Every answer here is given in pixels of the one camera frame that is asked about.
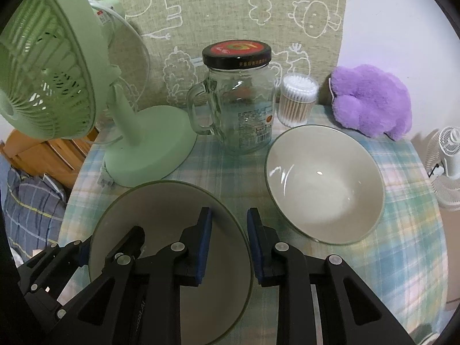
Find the blue floral ceramic bowl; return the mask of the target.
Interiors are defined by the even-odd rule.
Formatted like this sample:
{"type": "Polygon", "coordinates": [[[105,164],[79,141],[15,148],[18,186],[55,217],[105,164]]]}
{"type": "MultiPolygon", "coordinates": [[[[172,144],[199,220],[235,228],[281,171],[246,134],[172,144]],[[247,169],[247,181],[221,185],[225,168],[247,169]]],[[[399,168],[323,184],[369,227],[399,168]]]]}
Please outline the blue floral ceramic bowl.
{"type": "Polygon", "coordinates": [[[278,136],[266,156],[265,180],[283,218],[317,242],[361,241],[384,213],[377,162],[350,135],[325,125],[303,125],[278,136]]]}
{"type": "Polygon", "coordinates": [[[246,236],[212,194],[180,181],[117,198],[92,236],[91,279],[126,278],[138,344],[217,344],[242,318],[253,285],[246,236]]]}

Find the blue plaid bedding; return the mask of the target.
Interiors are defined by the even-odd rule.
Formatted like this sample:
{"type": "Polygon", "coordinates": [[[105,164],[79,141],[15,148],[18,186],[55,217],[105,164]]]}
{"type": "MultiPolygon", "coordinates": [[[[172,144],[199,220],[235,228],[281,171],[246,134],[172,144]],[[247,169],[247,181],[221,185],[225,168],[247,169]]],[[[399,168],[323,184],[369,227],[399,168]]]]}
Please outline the blue plaid bedding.
{"type": "Polygon", "coordinates": [[[31,176],[1,159],[1,209],[18,266],[58,242],[67,202],[68,190],[53,177],[31,176]]]}

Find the white standing fan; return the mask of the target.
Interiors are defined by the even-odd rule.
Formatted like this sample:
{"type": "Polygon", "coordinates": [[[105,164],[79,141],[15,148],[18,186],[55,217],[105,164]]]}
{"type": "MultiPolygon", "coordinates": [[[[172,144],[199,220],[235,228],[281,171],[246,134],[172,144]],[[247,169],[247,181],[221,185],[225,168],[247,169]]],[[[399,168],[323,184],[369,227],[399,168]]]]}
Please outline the white standing fan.
{"type": "Polygon", "coordinates": [[[459,127],[448,126],[436,132],[426,148],[424,167],[439,206],[459,211],[459,127]]]}

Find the purple plush toy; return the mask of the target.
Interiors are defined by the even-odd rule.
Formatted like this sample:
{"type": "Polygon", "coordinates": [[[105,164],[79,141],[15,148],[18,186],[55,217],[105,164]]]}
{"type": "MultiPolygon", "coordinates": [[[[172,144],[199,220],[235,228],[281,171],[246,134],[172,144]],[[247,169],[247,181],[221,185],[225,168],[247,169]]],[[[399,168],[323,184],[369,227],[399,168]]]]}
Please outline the purple plush toy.
{"type": "Polygon", "coordinates": [[[409,91],[396,76],[376,66],[338,66],[330,75],[335,120],[369,138],[397,141],[413,124],[409,91]]]}

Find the green desk fan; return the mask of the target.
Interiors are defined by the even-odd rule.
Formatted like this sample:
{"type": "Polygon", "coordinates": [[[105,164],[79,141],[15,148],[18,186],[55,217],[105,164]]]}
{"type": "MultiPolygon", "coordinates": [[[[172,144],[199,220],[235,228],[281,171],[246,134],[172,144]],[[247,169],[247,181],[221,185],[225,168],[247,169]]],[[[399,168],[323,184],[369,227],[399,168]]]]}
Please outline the green desk fan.
{"type": "Polygon", "coordinates": [[[1,31],[1,114],[42,140],[82,138],[103,111],[119,137],[104,166],[118,185],[136,187],[174,171],[196,143],[185,111],[135,111],[108,49],[126,24],[118,0],[23,0],[1,31]]]}

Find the cotton swab container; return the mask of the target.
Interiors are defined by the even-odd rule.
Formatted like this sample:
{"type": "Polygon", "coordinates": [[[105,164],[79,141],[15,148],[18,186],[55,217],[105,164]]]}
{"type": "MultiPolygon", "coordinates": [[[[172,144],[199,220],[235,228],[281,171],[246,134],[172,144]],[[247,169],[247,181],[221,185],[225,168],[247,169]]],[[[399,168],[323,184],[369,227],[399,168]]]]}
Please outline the cotton swab container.
{"type": "Polygon", "coordinates": [[[292,128],[305,125],[319,96],[319,84],[301,73],[286,74],[280,84],[277,116],[281,124],[292,128]]]}

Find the glass jar black lid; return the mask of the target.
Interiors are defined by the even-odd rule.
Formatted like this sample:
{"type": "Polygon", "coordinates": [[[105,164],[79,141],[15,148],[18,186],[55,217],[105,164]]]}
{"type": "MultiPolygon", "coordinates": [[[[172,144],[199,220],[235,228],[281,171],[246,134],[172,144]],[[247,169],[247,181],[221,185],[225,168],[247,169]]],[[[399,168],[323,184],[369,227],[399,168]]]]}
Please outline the glass jar black lid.
{"type": "Polygon", "coordinates": [[[262,41],[234,39],[205,47],[207,76],[186,97],[194,132],[214,135],[234,155],[269,144],[275,113],[271,58],[271,46],[262,41]]]}

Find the green cartoon fabric board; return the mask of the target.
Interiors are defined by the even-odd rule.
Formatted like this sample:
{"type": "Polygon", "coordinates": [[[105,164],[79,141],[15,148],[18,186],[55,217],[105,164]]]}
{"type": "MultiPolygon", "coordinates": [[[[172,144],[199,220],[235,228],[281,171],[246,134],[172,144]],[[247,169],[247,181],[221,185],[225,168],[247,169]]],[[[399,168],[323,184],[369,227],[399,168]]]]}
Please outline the green cartoon fabric board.
{"type": "Polygon", "coordinates": [[[271,46],[270,70],[313,77],[322,87],[338,62],[346,0],[119,0],[126,25],[111,58],[138,108],[181,107],[207,72],[202,50],[227,39],[271,46]]]}

